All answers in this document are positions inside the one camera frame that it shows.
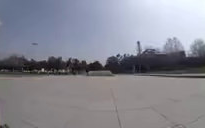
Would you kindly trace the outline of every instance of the paved plaza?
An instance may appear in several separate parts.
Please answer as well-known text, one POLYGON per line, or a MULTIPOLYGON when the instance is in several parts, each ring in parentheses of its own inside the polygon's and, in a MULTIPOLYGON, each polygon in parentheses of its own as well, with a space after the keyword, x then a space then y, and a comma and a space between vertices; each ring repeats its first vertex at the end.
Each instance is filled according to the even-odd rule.
POLYGON ((11 128, 205 128, 205 79, 0 77, 11 128))

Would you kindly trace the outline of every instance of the ground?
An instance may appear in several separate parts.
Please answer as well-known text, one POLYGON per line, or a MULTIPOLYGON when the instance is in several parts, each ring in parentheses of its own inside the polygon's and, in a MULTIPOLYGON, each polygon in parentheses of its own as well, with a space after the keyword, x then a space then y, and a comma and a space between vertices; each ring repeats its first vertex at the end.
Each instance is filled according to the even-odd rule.
POLYGON ((0 77, 11 128, 205 128, 205 79, 0 77))

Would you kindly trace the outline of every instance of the concrete pavement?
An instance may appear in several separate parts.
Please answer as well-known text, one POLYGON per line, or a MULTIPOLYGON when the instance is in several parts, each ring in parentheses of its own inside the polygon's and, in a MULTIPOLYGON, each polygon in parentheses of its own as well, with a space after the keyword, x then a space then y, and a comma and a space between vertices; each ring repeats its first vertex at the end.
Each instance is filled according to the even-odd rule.
POLYGON ((0 120, 11 128, 205 128, 205 79, 0 78, 0 120))

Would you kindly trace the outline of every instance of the bare tree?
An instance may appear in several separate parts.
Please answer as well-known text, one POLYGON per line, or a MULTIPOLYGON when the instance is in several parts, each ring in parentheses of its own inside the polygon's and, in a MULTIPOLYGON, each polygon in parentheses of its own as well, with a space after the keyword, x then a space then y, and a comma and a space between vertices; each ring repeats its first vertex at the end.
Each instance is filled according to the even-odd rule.
POLYGON ((202 39, 196 39, 191 45, 191 54, 195 57, 205 56, 205 41, 202 39))
POLYGON ((163 50, 166 53, 174 53, 184 51, 184 47, 181 42, 176 37, 174 37, 167 39, 167 42, 164 44, 163 50))

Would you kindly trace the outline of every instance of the sky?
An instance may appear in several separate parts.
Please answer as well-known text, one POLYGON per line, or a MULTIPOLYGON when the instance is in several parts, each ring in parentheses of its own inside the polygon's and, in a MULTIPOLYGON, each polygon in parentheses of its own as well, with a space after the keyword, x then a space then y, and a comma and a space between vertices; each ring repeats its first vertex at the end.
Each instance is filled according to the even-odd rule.
POLYGON ((0 0, 0 55, 99 60, 205 40, 205 0, 0 0))

